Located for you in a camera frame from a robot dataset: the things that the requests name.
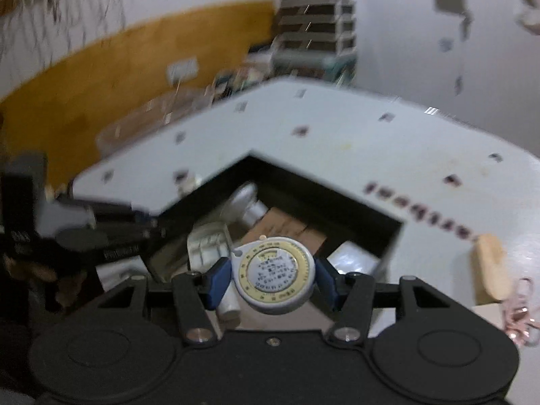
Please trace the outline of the white rectangular adapter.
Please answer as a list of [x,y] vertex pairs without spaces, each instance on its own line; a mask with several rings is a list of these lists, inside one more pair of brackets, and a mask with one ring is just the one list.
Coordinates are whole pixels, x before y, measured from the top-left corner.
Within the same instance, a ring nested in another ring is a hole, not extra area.
[[373,274],[379,265],[378,258],[350,241],[345,241],[338,246],[329,255],[328,262],[339,274],[350,272]]

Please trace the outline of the round tape measure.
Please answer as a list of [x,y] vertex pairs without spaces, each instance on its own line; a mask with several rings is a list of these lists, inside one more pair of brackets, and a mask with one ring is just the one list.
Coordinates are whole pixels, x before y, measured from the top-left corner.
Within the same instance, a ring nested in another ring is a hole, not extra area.
[[313,292],[314,258],[306,246],[288,237],[263,238],[237,247],[232,266],[238,294],[262,314],[290,313]]

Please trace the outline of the silver suction cup knob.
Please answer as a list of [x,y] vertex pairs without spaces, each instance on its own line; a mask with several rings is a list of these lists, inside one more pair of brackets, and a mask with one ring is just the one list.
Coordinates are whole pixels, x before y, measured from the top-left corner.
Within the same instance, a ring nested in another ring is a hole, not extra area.
[[255,183],[245,183],[223,204],[220,217],[227,223],[240,223],[253,227],[268,212],[268,207],[257,197]]

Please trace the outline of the black storage box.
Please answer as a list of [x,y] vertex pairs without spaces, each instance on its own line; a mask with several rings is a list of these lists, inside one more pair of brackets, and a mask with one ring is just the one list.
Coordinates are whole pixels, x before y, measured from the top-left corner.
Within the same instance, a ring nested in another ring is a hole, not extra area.
[[266,237],[285,236],[299,241],[315,257],[326,258],[350,241],[380,261],[378,276],[390,261],[403,223],[337,189],[302,174],[247,156],[215,175],[178,203],[167,209],[161,222],[169,224],[169,236],[141,254],[153,277],[154,255],[173,240],[185,241],[189,232],[209,217],[241,186],[252,183],[257,198],[268,210],[242,230],[234,222],[231,233],[245,244]]

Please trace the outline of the oval wooden block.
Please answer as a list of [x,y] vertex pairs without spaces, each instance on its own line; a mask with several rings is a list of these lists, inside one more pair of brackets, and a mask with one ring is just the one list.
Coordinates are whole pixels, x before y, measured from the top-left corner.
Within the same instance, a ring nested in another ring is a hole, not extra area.
[[513,282],[505,260],[506,251],[495,235],[481,234],[474,240],[471,265],[476,303],[500,303],[510,296]]

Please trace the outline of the pink scissors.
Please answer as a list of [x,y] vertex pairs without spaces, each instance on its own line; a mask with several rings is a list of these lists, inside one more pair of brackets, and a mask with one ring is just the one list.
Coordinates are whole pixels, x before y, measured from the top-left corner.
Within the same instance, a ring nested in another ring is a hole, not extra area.
[[516,282],[503,302],[504,333],[517,347],[539,345],[539,307],[531,307],[534,292],[534,281],[524,277]]

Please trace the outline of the clear plastic storage bin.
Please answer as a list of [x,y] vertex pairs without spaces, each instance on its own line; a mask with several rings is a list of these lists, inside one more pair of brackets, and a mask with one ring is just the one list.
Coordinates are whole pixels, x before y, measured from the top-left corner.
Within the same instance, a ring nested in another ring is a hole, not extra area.
[[212,98],[209,89],[177,88],[151,99],[100,131],[95,138],[100,156],[110,156],[180,119],[209,108]]

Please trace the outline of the white plastic drawer unit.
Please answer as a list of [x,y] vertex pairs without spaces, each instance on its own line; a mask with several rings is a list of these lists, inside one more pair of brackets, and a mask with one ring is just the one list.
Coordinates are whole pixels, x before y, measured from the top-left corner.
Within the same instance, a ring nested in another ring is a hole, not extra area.
[[283,0],[272,62],[330,71],[357,60],[354,0]]

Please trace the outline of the white wall power socket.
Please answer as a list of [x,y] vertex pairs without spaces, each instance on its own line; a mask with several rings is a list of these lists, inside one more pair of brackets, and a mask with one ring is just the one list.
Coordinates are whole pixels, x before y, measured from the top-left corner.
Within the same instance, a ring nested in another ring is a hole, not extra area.
[[167,80],[170,85],[191,81],[198,76],[199,66],[196,57],[182,59],[167,66]]

